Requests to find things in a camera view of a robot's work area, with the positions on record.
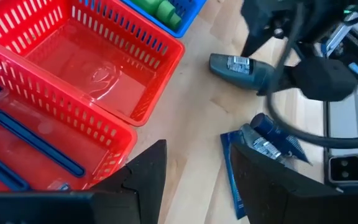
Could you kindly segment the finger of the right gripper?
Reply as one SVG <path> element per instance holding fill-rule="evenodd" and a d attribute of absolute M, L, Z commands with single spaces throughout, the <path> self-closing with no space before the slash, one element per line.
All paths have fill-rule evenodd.
<path fill-rule="evenodd" d="M 284 66 L 274 92 L 297 88 L 311 100 L 341 101 L 358 85 L 357 78 L 339 60 L 310 57 L 294 67 Z"/>
<path fill-rule="evenodd" d="M 280 19 L 248 18 L 246 23 L 249 29 L 246 42 L 241 52 L 242 57 L 250 57 L 258 51 L 269 39 L 274 36 L 274 30 L 280 26 Z"/>

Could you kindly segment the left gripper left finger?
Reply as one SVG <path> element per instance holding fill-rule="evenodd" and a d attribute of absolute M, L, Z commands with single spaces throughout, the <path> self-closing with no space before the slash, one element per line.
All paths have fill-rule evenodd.
<path fill-rule="evenodd" d="M 160 139 L 93 187 L 96 224 L 158 224 L 167 173 Z"/>

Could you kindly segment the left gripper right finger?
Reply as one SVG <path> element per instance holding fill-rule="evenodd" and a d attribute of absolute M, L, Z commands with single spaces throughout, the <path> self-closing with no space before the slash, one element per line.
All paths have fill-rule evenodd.
<path fill-rule="evenodd" d="M 342 193 L 247 145 L 231 165 L 250 224 L 358 224 L 358 193 Z"/>

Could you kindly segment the blue plastic slotted basket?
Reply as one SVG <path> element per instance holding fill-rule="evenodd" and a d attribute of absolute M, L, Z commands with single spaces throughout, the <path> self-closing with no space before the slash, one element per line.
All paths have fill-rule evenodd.
<path fill-rule="evenodd" d="M 121 1 L 177 39 L 182 38 L 185 35 L 189 26 L 192 24 L 195 17 L 198 15 L 206 2 L 206 0 L 168 0 L 173 4 L 176 14 L 181 18 L 179 26 L 175 29 L 171 29 L 161 23 L 158 19 L 154 18 L 154 16 L 151 16 L 146 11 L 141 9 L 139 6 L 136 6 L 131 0 Z"/>

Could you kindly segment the red plastic slotted basket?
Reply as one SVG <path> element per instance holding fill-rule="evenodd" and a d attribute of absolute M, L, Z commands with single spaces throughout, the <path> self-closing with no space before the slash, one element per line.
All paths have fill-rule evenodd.
<path fill-rule="evenodd" d="M 0 0 L 0 46 L 133 126 L 148 121 L 185 52 L 120 0 Z"/>
<path fill-rule="evenodd" d="M 0 161 L 33 189 L 88 189 L 117 171 L 137 135 L 84 94 L 0 45 L 0 109 L 81 165 L 75 177 L 0 125 Z"/>

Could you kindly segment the black aluminium rig frame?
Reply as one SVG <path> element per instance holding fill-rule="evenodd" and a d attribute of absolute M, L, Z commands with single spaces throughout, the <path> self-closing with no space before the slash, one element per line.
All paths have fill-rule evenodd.
<path fill-rule="evenodd" d="M 324 137 L 330 137 L 330 106 L 327 101 L 323 103 L 323 134 Z M 329 181 L 329 159 L 330 159 L 330 148 L 323 147 L 323 172 L 324 172 L 324 184 L 332 186 Z"/>

